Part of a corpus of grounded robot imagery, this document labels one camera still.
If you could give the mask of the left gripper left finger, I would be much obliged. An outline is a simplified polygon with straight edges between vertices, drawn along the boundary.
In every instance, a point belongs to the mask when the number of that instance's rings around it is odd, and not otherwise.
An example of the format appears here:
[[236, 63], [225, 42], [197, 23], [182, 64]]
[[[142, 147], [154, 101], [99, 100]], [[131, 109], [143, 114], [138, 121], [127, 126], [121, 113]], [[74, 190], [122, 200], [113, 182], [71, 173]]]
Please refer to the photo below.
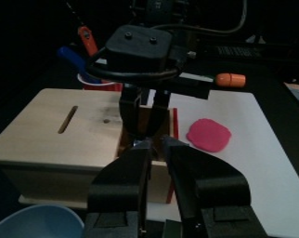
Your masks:
[[145, 238], [150, 146], [131, 147], [98, 172], [82, 238]]

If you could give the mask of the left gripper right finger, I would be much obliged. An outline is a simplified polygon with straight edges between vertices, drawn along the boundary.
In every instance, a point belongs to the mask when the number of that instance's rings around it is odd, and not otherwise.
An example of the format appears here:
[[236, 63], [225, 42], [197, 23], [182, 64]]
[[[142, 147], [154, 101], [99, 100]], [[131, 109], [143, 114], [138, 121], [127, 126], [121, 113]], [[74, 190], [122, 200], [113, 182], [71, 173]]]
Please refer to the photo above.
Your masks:
[[232, 165], [187, 144], [162, 138], [182, 238], [268, 238], [250, 206], [248, 181]]

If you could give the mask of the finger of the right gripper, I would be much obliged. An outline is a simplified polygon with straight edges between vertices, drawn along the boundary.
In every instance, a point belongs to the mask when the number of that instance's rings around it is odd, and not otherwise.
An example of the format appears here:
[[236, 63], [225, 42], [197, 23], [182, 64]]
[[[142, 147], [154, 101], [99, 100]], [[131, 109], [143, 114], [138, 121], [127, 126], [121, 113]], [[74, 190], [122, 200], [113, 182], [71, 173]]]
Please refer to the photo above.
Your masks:
[[146, 127], [146, 136], [153, 137], [166, 118], [170, 93], [165, 90], [157, 90], [153, 95], [149, 121]]
[[118, 100], [118, 110], [130, 142], [142, 139], [138, 132], [139, 103], [141, 90], [138, 88], [123, 88]]

